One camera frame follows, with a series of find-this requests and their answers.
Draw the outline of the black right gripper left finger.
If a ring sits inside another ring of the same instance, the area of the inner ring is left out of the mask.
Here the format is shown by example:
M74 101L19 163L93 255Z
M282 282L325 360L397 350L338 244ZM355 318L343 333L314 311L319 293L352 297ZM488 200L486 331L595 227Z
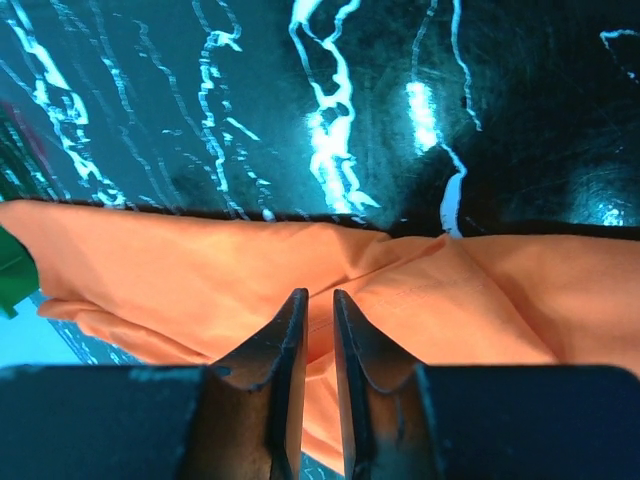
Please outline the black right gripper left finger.
M301 456L308 293L200 366L1 372L5 479L293 479Z

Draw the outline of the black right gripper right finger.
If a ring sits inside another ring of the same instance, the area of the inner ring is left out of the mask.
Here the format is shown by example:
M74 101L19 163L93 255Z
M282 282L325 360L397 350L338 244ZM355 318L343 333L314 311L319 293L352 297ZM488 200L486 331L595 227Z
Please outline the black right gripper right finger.
M639 381L614 366L434 366L334 294L350 479L635 479Z

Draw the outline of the orange t shirt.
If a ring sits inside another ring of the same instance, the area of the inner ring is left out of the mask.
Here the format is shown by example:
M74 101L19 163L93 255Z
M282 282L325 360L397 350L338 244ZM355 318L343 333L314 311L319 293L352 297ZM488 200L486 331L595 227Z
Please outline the orange t shirt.
M639 245L571 235L392 238L330 223L223 221L19 200L40 314L152 364L214 362L310 294L302 447L344 468L333 293L429 364L639 368Z

